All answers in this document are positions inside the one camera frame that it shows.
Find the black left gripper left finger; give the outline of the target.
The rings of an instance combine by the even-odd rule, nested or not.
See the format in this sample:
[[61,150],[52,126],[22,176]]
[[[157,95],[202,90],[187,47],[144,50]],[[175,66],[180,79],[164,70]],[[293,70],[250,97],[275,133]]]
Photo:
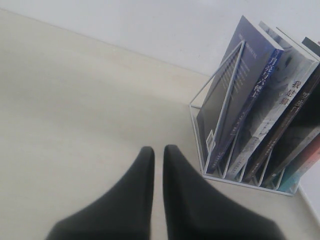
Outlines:
[[103,196],[60,220],[49,240],[149,240],[154,195],[155,153],[141,148],[122,178]]

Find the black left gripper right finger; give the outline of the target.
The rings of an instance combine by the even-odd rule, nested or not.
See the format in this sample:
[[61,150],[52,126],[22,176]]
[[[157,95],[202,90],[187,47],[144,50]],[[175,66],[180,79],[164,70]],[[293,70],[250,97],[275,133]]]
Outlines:
[[283,240],[278,225],[205,181],[176,145],[163,155],[163,201],[170,240]]

